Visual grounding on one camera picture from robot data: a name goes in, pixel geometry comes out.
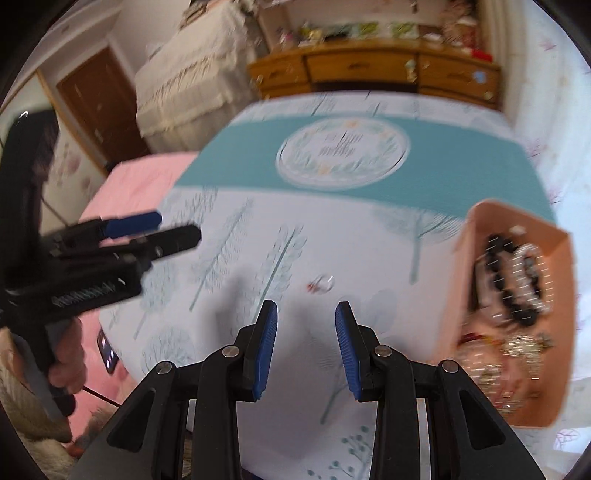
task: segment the white beaded bracelet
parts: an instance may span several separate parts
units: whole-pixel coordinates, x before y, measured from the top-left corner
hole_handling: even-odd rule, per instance
[[[531,279],[525,272],[525,257],[535,258],[540,280],[540,288],[544,295],[542,301],[531,286]],[[519,247],[513,254],[513,276],[517,284],[517,296],[522,297],[538,313],[550,313],[554,300],[554,284],[550,277],[550,271],[544,261],[544,255],[540,247],[534,244],[525,244]]]

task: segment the human hand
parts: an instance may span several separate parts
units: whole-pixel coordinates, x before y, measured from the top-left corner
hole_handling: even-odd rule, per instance
[[[58,388],[65,388],[75,394],[86,383],[86,365],[82,348],[82,323],[74,319],[66,330],[55,351],[57,363],[49,369],[49,382]],[[23,385],[27,386],[24,375],[24,361],[16,349],[10,331],[0,330],[0,362]]]

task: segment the cardboard box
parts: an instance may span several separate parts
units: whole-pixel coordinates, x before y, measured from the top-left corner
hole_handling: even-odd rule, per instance
[[[439,345],[432,363],[437,364],[442,359],[453,357],[457,342],[466,330],[476,329],[475,333],[481,334],[495,330],[486,322],[479,321],[464,327],[472,285],[472,268],[476,259],[485,252],[488,235],[509,235],[509,229],[515,225],[520,225],[527,231],[519,237],[520,244],[531,242],[541,248],[554,282],[552,312],[540,316],[531,329],[520,329],[519,332],[528,335],[547,332],[555,346],[543,354],[539,383],[541,395],[528,399],[524,408],[509,416],[507,421],[514,427],[543,428],[551,425],[560,412],[570,379],[573,356],[576,301],[573,255],[567,232],[496,200],[484,200],[474,205],[468,213],[466,225],[456,246],[452,285],[457,288],[450,290],[440,326]]]

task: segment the teal stripe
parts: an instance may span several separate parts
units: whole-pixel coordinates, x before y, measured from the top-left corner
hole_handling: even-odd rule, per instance
[[[275,168],[283,142],[323,118],[281,118],[230,125],[199,155],[178,186],[234,187],[285,192],[318,190],[284,181]],[[375,117],[404,130],[411,150],[393,175],[372,185],[320,192],[423,208],[458,217],[494,198],[554,222],[544,189],[516,143],[474,130],[409,119]]]

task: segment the smartphone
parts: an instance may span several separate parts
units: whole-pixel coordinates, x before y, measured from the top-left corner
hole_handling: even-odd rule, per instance
[[[96,344],[99,347],[100,356],[103,359],[107,373],[109,375],[113,375],[113,372],[115,372],[115,367],[119,362],[119,357],[111,347],[111,344],[107,340],[107,337],[105,336],[105,333],[102,329],[99,332],[99,336],[96,338]]]

